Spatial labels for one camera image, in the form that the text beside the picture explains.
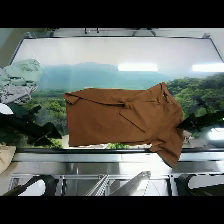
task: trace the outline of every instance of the brown cloth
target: brown cloth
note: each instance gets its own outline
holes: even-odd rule
[[[150,150],[170,166],[178,161],[184,138],[176,126],[183,113],[165,83],[147,90],[90,88],[64,97],[69,146],[152,143]]]

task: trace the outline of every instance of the glass tabletop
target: glass tabletop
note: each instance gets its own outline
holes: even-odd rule
[[[20,108],[30,110],[40,105],[35,123],[43,126],[52,122],[63,136],[61,140],[51,139],[52,144],[38,148],[69,148],[66,92],[91,87],[146,90],[165,82],[181,104],[184,118],[192,113],[196,117],[203,116],[208,113],[206,108],[210,113],[224,108],[223,60],[212,40],[202,38],[201,33],[195,34],[196,38],[190,34],[185,38],[171,34],[169,37],[68,37],[59,34],[51,38],[46,37],[47,33],[24,38],[11,63],[28,59],[39,63],[39,75],[35,80],[38,88]],[[224,147],[223,130],[215,125],[186,130],[183,147]],[[26,135],[16,131],[0,130],[0,138],[9,145],[34,147],[27,143]],[[113,148],[114,145],[89,147]]]

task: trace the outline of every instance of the sky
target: sky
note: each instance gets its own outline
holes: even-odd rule
[[[222,63],[209,39],[164,37],[73,37],[24,40],[14,61],[36,59],[47,65],[95,62],[154,63],[171,77],[200,76],[194,64]]]

